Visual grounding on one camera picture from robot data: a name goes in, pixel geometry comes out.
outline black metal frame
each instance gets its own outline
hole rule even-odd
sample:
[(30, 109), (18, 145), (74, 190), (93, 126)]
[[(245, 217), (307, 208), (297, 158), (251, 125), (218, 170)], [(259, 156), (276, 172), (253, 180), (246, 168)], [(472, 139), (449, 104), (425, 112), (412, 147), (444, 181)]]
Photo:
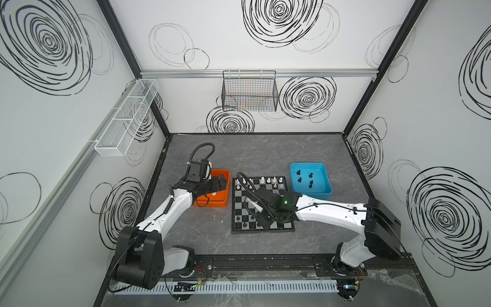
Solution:
[(414, 26), (414, 23), (416, 23), (416, 20), (418, 19), (419, 15), (423, 11), (427, 3), (428, 0), (414, 1), (411, 9), (409, 10), (408, 15), (406, 16), (406, 19), (404, 19), (404, 22), (399, 28), (396, 37), (392, 41), (392, 44), (390, 45), (389, 49), (387, 50), (387, 53), (385, 54), (382, 62), (380, 63), (379, 73), (377, 74), (377, 77), (373, 82), (370, 82), (370, 84), (368, 85), (367, 89), (365, 90), (365, 93), (363, 94), (360, 102), (358, 103), (358, 106), (356, 107), (355, 111), (353, 112), (353, 115), (348, 121), (346, 128), (344, 128), (344, 132), (343, 132), (344, 135), (347, 136), (348, 134), (350, 134), (351, 130), (355, 126), (360, 115), (363, 113), (363, 110), (365, 109), (366, 105), (370, 101), (370, 98), (372, 98), (372, 95), (375, 93), (375, 90), (377, 89), (380, 82), (382, 81), (386, 71), (389, 69), (390, 65), (392, 64), (392, 61), (396, 57), (397, 53), (399, 52), (399, 49), (401, 48), (402, 44), (406, 40), (406, 37), (409, 35), (409, 32)]
[[(118, 18), (116, 17), (116, 14), (112, 9), (109, 0), (97, 0), (97, 4), (101, 8), (102, 14), (104, 15), (107, 23), (109, 24), (112, 34), (114, 35), (114, 38), (116, 39), (116, 42), (118, 43), (119, 48), (121, 49), (121, 52), (123, 53), (123, 56), (126, 59), (131, 69), (131, 72), (133, 72), (135, 78), (140, 79), (141, 78), (140, 65), (138, 64), (135, 55), (131, 51), (130, 43), (128, 42), (126, 36), (124, 35), (123, 29), (119, 24)], [(169, 139), (170, 132), (169, 129), (167, 128), (167, 125), (165, 124), (164, 118), (162, 117), (162, 113), (160, 113), (159, 108), (154, 103), (152, 103), (150, 104), (150, 109), (152, 110), (152, 113), (155, 116), (155, 119), (157, 120), (157, 123), (159, 124), (160, 129), (162, 130), (162, 133), (164, 134), (165, 138)]]
[[(384, 74), (386, 71), (389, 69), (389, 66), (393, 59), (395, 58), (398, 50), (400, 49), (401, 45), (405, 41), (407, 35), (409, 34), (410, 30), (412, 29), (414, 23), (416, 22), (417, 18), (419, 17), (420, 13), (423, 11), (423, 8), (427, 4), (428, 0), (415, 0), (414, 4), (411, 7), (411, 10), (409, 11), (408, 15), (406, 16), (406, 19), (404, 20), (403, 24), (401, 25), (401, 28), (399, 29), (394, 41), (392, 42), (391, 46), (389, 47), (385, 57), (383, 58), (380, 67), (379, 67), (379, 73), (377, 75), (377, 78), (370, 83), (370, 85), (367, 87), (365, 90), (365, 93), (363, 94), (358, 106), (356, 107), (352, 117), (350, 118), (346, 128), (344, 129), (343, 132), (326, 132), (326, 133), (243, 133), (242, 135), (255, 135), (255, 134), (270, 134), (270, 135), (281, 135), (281, 134), (289, 134), (289, 135), (294, 135), (294, 134), (342, 134), (343, 139), (345, 141), (346, 147), (351, 155), (351, 158), (353, 160), (353, 163), (356, 166), (356, 169), (360, 175), (361, 180), (363, 181), (363, 185), (365, 186), (365, 189), (367, 190), (367, 193), (370, 197), (374, 197), (373, 191), (368, 184), (368, 181), (366, 180), (365, 176), (363, 175), (361, 171), (361, 167), (356, 159), (356, 157), (353, 154), (353, 151), (349, 145), (349, 143), (346, 140), (346, 136), (350, 133), (350, 131), (353, 129), (355, 126), (357, 120), (359, 119), (360, 115), (362, 114), (364, 108), (366, 107), (367, 103), (369, 102), (370, 98), (372, 97), (373, 93), (375, 92), (377, 86), (380, 84), (382, 81), (382, 78), (384, 77)], [(97, 3), (99, 4), (102, 13), (104, 14), (104, 17), (106, 18), (107, 23), (109, 24), (109, 27), (111, 28), (111, 31), (114, 34), (114, 37), (119, 44), (119, 47), (121, 51), (123, 52), (123, 55), (128, 62), (128, 65), (130, 66), (134, 76), (136, 78), (141, 78), (141, 69), (140, 66), (136, 60), (135, 55), (133, 54), (130, 45), (124, 35), (124, 32), (121, 28), (121, 25), (119, 24), (117, 17), (109, 3), (109, 0), (97, 0)], [(158, 110), (157, 106), (155, 104), (151, 105), (151, 110), (152, 113), (154, 114), (158, 124), (160, 125), (162, 129), (162, 133), (165, 135), (166, 142), (164, 144), (164, 148), (162, 150), (162, 153), (159, 157), (159, 160), (157, 162), (157, 165), (155, 167), (154, 173), (152, 175), (152, 178), (150, 180), (149, 187), (147, 189), (147, 192), (145, 194), (145, 198), (143, 201), (143, 204), (141, 206), (140, 212), (138, 213), (136, 223), (139, 223), (144, 219), (144, 215), (146, 214), (146, 211), (148, 209), (148, 205), (150, 204), (150, 200), (152, 197), (152, 194), (155, 190), (155, 186), (159, 177), (159, 174), (162, 170), (162, 165), (164, 163), (164, 159), (167, 153), (168, 146), (172, 140), (172, 134), (169, 132), (167, 125), (164, 122), (164, 119), (162, 117), (162, 114)], [(189, 135), (203, 135), (203, 134), (198, 134), (198, 133), (190, 133)], [(335, 277), (336, 279), (341, 279), (340, 276), (338, 275), (333, 275), (333, 273), (329, 270), (328, 267), (328, 259), (330, 259), (334, 256), (334, 254), (283, 254), (283, 255), (266, 255), (266, 254), (261, 254), (261, 255), (197, 255), (197, 261), (198, 263), (203, 264), (202, 266), (207, 269), (208, 265), (204, 264), (211, 264), (212, 265), (212, 270), (209, 271), (210, 275), (213, 274), (220, 274), (220, 273), (225, 273), (225, 272), (243, 272), (243, 271), (270, 271), (271, 269), (274, 270), (311, 270), (315, 271), (318, 276), (332, 276)], [(111, 272), (111, 269), (113, 267), (113, 263), (110, 264), (108, 271), (106, 272), (106, 276), (102, 282), (101, 288), (99, 290), (99, 293), (97, 295), (97, 298), (94, 302), (95, 307), (101, 306), (104, 295), (106, 294), (107, 290), (107, 285), (110, 282), (109, 274)], [(390, 260), (384, 260), (380, 258), (372, 258), (368, 261), (365, 262), (365, 269), (368, 270), (377, 270), (381, 268), (407, 268), (413, 270), (415, 273), (416, 279), (423, 289), (423, 292), (426, 294), (426, 297), (428, 298), (429, 304), (432, 307), (436, 307), (436, 303), (423, 279), (421, 276), (421, 273), (419, 272), (419, 269), (417, 266), (414, 266), (413, 264), (410, 264), (407, 262), (405, 259), (400, 259), (398, 261), (390, 261)]]

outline white wire basket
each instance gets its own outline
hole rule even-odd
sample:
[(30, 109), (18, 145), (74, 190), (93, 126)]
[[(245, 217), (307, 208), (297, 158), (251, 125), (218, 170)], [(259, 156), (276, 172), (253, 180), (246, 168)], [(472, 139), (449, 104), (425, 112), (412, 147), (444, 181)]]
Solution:
[(155, 79), (140, 79), (135, 82), (130, 94), (94, 146), (101, 156), (126, 155), (158, 90), (159, 85)]

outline blue bin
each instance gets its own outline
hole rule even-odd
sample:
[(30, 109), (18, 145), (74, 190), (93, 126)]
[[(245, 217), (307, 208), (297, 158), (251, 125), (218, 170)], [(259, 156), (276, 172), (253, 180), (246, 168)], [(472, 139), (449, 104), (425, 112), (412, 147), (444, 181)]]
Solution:
[[(326, 166), (322, 163), (292, 163), (290, 165), (290, 179), (294, 192), (323, 200), (327, 200), (332, 194)], [(309, 188), (311, 180), (314, 180), (314, 184), (312, 188)]]

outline orange bin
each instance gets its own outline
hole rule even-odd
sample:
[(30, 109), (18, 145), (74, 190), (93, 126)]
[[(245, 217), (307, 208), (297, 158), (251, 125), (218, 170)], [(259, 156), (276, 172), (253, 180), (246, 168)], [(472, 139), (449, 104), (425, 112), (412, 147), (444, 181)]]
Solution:
[[(227, 180), (227, 189), (224, 191), (216, 192), (215, 195), (213, 193), (207, 194), (210, 198), (210, 202), (207, 207), (212, 208), (225, 208), (228, 204), (228, 190), (230, 188), (230, 172), (226, 169), (212, 169), (212, 176), (220, 176), (223, 175)], [(193, 207), (199, 207), (206, 205), (208, 199), (205, 195), (198, 197), (198, 199), (194, 202)]]

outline metal rail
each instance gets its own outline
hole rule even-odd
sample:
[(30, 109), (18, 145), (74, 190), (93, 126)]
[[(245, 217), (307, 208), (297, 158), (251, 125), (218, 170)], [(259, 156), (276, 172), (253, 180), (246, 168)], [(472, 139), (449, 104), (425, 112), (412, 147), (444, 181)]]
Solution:
[(348, 69), (173, 69), (173, 70), (142, 70), (145, 79), (166, 78), (223, 78), (223, 72), (239, 74), (241, 78), (260, 78), (267, 72), (276, 71), (277, 78), (294, 77), (371, 77), (376, 78), (376, 68)]

